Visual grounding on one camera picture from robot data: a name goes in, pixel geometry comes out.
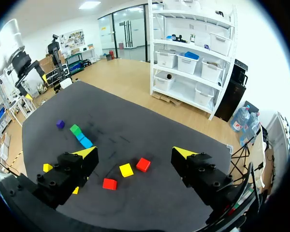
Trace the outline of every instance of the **purple cube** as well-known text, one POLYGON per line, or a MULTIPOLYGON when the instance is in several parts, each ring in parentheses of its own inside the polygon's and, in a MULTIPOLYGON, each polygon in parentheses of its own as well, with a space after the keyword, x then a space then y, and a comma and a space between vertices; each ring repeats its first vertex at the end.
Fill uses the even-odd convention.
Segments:
POLYGON ((56 125, 57 125, 57 127, 58 127, 59 129, 62 129, 62 128, 64 128, 64 121, 62 121, 62 120, 58 120, 58 122, 56 123, 56 125))

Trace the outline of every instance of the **ceiling light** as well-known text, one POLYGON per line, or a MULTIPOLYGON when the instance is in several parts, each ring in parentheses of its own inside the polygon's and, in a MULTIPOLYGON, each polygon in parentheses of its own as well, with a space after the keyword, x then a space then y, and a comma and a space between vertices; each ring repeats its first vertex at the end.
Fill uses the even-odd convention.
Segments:
POLYGON ((85 1, 80 7, 80 10, 86 10, 86 9, 92 9, 99 5, 101 2, 100 1, 85 1))
POLYGON ((140 7, 133 7, 133 8, 129 8, 129 11, 142 11, 143 9, 140 7))

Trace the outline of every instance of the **tripod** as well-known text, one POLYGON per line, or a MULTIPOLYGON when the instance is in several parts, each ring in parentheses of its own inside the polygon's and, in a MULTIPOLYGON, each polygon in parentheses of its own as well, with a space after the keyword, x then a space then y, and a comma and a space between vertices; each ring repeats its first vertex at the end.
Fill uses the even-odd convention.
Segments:
MULTIPOLYGON (((253 136, 253 137, 252 137, 252 138, 251 138, 247 143, 244 144, 244 146, 242 146, 242 147, 241 147, 240 149, 238 149, 234 154, 231 155, 231 164, 233 164, 234 167, 232 168, 230 174, 232 174, 232 172, 234 171, 234 169, 237 169, 237 171, 242 175, 242 177, 240 177, 240 178, 234 180, 234 182, 235 182, 235 181, 238 181, 238 180, 240 180, 240 179, 242 179, 243 176, 244 176, 244 173, 243 173, 243 172, 242 172, 242 171, 237 167, 237 164, 238 164, 240 158, 244 158, 244 168, 248 171, 248 168, 247 168, 247 166, 246 166, 246 158, 249 157, 249 155, 250 155, 250 151, 249 151, 249 148, 248 148, 248 144, 250 143, 251 140, 253 140, 255 137, 257 137, 257 135, 258 135, 260 132, 261 132, 261 128, 258 130, 258 132, 257 132, 257 134, 256 134, 255 136, 253 136), (242 152, 241 152, 241 155, 240 155, 240 156, 235 156, 235 155, 236 155, 237 153, 239 153, 240 151, 242 151, 242 152)), ((263 168, 263 162, 262 162, 261 164, 259 164, 259 166, 258 166, 256 169, 254 169, 253 171, 255 172, 255 171, 260 170, 260 169, 262 169, 262 168, 263 168)))

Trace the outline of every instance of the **light blue cube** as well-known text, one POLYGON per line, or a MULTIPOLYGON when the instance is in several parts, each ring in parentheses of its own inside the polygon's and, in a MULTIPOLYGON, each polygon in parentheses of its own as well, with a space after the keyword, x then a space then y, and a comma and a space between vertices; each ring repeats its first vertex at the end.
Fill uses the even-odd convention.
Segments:
POLYGON ((79 135, 77 135, 76 138, 77 138, 78 141, 81 141, 84 137, 85 137, 84 134, 80 133, 79 135))
POLYGON ((86 137, 84 137, 84 138, 82 138, 82 140, 80 141, 80 143, 84 146, 84 148, 86 148, 86 149, 88 149, 88 148, 90 148, 90 147, 92 147, 92 142, 88 139, 88 138, 86 138, 86 137))

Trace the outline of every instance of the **blue cube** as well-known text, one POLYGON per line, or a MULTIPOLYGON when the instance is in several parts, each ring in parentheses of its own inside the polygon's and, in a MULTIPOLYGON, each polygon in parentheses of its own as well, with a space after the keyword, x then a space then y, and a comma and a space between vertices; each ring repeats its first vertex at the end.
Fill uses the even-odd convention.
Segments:
POLYGON ((62 129, 62 128, 64 128, 64 121, 62 121, 62 120, 58 120, 58 122, 56 123, 56 125, 57 125, 57 127, 58 127, 59 129, 62 129))
POLYGON ((78 141, 81 141, 84 137, 85 137, 84 134, 80 133, 79 135, 77 135, 76 138, 77 138, 78 141))
POLYGON ((88 149, 88 148, 91 148, 92 147, 92 142, 88 139, 88 138, 86 138, 86 137, 84 137, 81 141, 80 141, 80 143, 84 146, 84 148, 86 148, 86 149, 88 149))

